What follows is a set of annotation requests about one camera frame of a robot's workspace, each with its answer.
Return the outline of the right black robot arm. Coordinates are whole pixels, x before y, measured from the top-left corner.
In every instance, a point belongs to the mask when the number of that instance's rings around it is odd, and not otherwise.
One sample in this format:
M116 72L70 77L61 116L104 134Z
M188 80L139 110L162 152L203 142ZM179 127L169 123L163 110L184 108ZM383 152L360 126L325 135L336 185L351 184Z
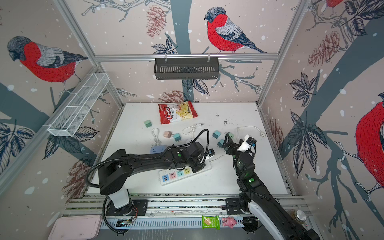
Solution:
M226 154L233 157L238 176L240 209L257 217L275 240L319 240L313 229L306 230L284 210L256 174L256 142L246 137L237 144L226 134L223 143Z

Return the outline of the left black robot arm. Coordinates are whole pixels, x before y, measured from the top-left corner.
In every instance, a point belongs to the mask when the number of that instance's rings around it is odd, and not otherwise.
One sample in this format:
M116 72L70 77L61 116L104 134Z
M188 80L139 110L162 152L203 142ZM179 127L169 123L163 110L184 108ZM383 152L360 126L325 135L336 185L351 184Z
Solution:
M94 165L86 174L85 183L98 188L118 212L122 209L123 214L128 214L135 207L124 186L127 178L152 170L183 171L186 167L201 170L209 153L209 141L210 132L204 129L189 143L168 146L159 154L135 155L118 150Z

